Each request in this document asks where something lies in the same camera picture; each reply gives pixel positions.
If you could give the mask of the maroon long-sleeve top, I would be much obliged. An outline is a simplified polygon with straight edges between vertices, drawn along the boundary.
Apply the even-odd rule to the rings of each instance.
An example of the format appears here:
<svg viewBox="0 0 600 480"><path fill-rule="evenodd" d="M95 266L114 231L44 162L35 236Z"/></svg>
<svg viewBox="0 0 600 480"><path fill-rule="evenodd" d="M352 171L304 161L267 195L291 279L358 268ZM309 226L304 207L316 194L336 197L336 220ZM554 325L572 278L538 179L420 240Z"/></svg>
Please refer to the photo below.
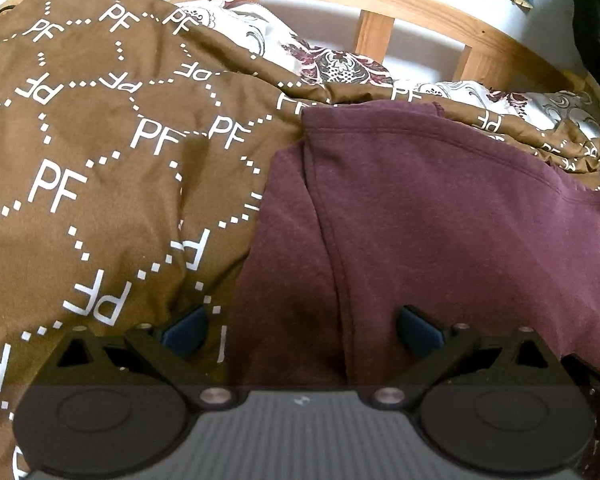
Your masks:
<svg viewBox="0 0 600 480"><path fill-rule="evenodd" d="M228 310L233 382L388 382L415 362L408 304L488 335L529 326L600 369L600 192L434 104L311 108L302 128Z"/></svg>

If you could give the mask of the brown PF patterned duvet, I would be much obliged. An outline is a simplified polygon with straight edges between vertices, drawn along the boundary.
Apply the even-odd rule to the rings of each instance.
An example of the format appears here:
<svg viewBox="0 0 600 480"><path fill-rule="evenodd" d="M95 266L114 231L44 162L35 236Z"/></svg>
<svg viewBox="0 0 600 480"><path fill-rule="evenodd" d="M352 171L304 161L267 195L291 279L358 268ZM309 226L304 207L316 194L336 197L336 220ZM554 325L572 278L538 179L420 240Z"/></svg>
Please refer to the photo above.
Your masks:
<svg viewBox="0 0 600 480"><path fill-rule="evenodd" d="M23 0L0 18L0 479L26 469L12 412L62 338L112 338L203 307L193 366L233 382L228 310L274 156L302 114L434 104L600 192L600 138L374 84L312 84L143 0Z"/></svg>

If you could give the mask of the white floral pillow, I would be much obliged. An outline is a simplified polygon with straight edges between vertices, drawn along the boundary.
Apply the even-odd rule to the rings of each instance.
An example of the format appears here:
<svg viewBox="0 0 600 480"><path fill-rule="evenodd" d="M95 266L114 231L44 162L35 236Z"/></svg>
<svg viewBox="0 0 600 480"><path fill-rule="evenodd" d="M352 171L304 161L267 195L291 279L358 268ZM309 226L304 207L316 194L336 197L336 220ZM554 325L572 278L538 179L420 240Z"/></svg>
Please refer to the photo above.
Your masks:
<svg viewBox="0 0 600 480"><path fill-rule="evenodd" d="M513 115L548 130L563 119L574 122L589 139L600 138L600 102L586 92L505 92L478 81L416 82L368 56L310 44L274 13L247 0L194 0L180 4L198 24L227 36L239 47L289 70L312 84L374 84L414 90Z"/></svg>

